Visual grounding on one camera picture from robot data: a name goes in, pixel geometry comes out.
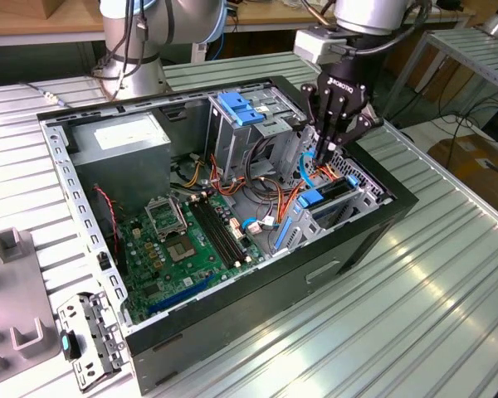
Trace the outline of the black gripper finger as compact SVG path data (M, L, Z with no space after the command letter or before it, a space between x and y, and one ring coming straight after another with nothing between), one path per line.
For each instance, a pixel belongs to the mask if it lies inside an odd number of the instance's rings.
M327 145L328 161L345 144L356 141L383 124L383 120L374 113L369 96L362 89L355 89L353 93L335 90L330 110L332 116Z
M305 97L310 124L318 135L315 146L314 160L329 161L331 159L331 88L324 83L322 86L303 84L301 93Z

